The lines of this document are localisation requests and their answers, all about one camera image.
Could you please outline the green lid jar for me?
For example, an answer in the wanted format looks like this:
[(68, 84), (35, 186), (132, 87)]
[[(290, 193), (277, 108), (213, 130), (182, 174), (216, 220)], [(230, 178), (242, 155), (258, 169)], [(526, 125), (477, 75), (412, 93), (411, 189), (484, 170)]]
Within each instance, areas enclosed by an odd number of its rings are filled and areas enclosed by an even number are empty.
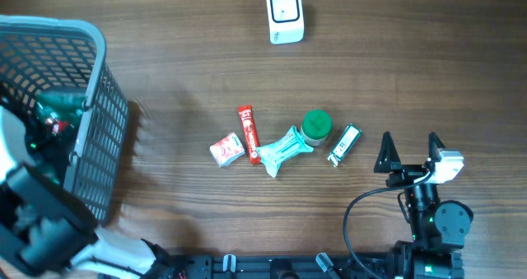
[(331, 132), (332, 119), (321, 109), (314, 109), (305, 114), (301, 123), (301, 135), (310, 146), (320, 146)]

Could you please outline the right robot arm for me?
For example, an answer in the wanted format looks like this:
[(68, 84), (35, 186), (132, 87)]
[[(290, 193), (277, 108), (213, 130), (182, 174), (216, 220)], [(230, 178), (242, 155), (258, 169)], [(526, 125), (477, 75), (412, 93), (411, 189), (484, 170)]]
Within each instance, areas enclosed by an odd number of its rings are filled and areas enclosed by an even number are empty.
[(387, 174), (386, 187), (399, 190), (412, 240), (398, 241), (385, 260), (388, 278), (462, 278), (459, 251), (473, 221), (473, 211), (462, 202), (440, 200), (437, 187), (454, 179), (464, 167), (464, 156), (448, 149), (435, 133), (428, 137), (429, 155), (421, 165), (404, 165), (389, 132), (383, 134), (374, 171)]

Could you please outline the green 3M package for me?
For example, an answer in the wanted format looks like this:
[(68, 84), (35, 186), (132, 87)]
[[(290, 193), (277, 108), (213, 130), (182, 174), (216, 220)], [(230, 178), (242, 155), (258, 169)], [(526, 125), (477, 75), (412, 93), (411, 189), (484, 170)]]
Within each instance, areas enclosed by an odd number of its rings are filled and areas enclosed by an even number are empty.
[(36, 96), (26, 146), (39, 172), (56, 184), (64, 182), (85, 100), (86, 91), (74, 88), (48, 89)]

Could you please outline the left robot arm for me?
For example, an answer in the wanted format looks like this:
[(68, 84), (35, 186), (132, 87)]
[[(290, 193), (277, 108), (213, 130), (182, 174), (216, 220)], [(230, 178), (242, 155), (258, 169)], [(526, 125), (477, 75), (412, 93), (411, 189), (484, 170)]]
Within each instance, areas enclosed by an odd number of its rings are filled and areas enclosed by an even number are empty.
[(98, 226), (91, 212), (35, 167), (26, 127), (1, 109), (1, 257), (28, 276), (98, 272), (103, 278), (174, 278), (160, 246)]

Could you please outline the red stick sachet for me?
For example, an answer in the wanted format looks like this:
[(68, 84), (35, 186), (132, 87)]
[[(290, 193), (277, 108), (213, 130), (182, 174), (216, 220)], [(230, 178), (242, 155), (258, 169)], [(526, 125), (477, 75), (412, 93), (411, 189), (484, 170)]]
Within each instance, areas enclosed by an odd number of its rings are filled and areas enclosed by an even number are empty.
[(250, 163), (257, 165), (261, 164), (261, 158), (257, 152), (259, 147), (259, 138), (254, 122), (253, 109), (251, 105), (242, 105), (238, 107), (238, 114), (242, 128), (244, 130), (246, 145), (248, 148)]

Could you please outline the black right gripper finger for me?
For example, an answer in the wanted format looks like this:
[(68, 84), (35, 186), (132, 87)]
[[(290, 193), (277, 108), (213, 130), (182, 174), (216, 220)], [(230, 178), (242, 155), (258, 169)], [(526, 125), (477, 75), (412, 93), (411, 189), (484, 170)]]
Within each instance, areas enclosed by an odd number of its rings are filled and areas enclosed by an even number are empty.
[(383, 134), (380, 153), (374, 166), (375, 173), (392, 173), (401, 170), (401, 160), (389, 131)]
[(440, 160), (440, 150), (445, 148), (445, 145), (442, 143), (440, 138), (435, 132), (431, 132), (428, 136), (428, 146), (429, 146), (429, 158), (432, 161)]

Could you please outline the teal wet wipes pack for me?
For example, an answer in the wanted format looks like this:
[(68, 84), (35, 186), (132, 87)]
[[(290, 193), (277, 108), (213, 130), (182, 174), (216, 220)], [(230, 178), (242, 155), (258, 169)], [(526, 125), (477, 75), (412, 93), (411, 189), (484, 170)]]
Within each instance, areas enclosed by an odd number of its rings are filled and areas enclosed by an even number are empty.
[(277, 177), (283, 162), (301, 153), (311, 153), (313, 150), (314, 148), (305, 142), (296, 126), (291, 126), (278, 141), (256, 148), (267, 173), (273, 178)]

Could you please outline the red white snack packet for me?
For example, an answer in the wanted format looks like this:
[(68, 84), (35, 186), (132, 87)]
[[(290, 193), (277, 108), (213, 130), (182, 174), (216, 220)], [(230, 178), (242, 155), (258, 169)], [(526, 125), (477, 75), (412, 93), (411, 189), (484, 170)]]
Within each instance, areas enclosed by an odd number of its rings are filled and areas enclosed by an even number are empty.
[(209, 151), (219, 167), (228, 166), (245, 154), (245, 149), (235, 133), (229, 133), (222, 140), (211, 145)]

